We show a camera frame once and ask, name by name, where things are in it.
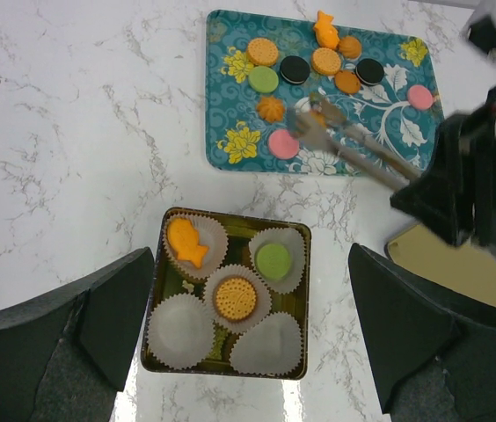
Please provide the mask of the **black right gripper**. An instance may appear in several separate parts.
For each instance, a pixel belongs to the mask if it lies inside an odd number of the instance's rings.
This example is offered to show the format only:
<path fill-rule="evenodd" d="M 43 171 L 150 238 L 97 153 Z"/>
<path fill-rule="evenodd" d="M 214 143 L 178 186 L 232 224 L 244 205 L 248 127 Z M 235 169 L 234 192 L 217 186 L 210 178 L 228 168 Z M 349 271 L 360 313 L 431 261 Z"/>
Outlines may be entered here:
<path fill-rule="evenodd" d="M 437 128 L 431 161 L 390 204 L 449 245 L 474 237 L 496 245 L 496 87 L 472 113 L 454 113 Z"/>

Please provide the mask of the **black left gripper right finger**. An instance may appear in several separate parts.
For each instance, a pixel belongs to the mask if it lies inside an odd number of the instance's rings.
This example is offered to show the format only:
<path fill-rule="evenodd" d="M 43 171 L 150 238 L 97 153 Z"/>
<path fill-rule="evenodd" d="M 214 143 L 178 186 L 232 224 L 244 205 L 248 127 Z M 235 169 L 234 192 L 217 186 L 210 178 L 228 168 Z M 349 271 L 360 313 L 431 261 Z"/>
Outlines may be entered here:
<path fill-rule="evenodd" d="M 348 268 L 382 413 L 394 421 L 496 421 L 496 308 L 360 244 Z"/>

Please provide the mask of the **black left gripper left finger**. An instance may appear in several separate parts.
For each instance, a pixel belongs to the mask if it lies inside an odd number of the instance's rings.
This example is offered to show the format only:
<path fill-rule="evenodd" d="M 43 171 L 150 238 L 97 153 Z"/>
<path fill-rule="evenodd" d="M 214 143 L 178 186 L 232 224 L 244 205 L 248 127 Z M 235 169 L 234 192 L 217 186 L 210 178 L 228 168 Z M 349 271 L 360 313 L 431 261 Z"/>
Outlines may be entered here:
<path fill-rule="evenodd" d="M 107 421 L 135 354 L 154 258 L 133 251 L 0 310 L 0 421 Z"/>

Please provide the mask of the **metal tongs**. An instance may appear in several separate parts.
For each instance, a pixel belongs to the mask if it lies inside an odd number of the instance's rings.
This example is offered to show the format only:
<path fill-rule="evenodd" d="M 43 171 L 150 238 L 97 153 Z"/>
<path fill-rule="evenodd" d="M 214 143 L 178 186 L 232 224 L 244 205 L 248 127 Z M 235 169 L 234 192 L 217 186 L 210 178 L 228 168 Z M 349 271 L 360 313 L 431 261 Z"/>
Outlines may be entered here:
<path fill-rule="evenodd" d="M 308 104 L 307 111 L 292 106 L 285 112 L 287 130 L 305 148 L 336 156 L 393 192 L 419 179 L 419 169 L 351 122 L 326 96 L 312 92 Z"/>

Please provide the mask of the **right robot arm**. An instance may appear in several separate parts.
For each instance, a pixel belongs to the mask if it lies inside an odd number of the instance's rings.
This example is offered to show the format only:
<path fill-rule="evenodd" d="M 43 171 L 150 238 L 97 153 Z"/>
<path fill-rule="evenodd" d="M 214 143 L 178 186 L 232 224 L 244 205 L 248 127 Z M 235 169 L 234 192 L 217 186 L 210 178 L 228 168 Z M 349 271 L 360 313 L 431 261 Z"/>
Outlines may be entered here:
<path fill-rule="evenodd" d="M 462 35 L 496 67 L 496 1 L 480 2 Z M 496 245 L 496 86 L 478 109 L 439 125 L 426 170 L 390 204 L 449 245 Z"/>

